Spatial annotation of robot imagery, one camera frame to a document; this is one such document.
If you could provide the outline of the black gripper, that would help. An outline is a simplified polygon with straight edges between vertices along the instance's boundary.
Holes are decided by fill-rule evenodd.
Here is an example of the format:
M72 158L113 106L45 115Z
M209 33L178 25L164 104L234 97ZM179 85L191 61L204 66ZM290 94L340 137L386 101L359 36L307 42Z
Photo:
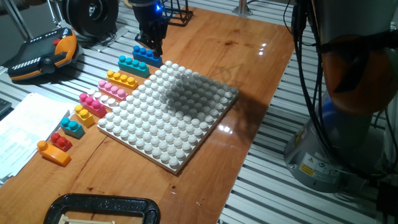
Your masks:
M159 0L129 0L136 20L139 23L140 33L135 41L144 47L154 47L154 55L163 54L162 40L167 33L168 22L163 17L163 8Z

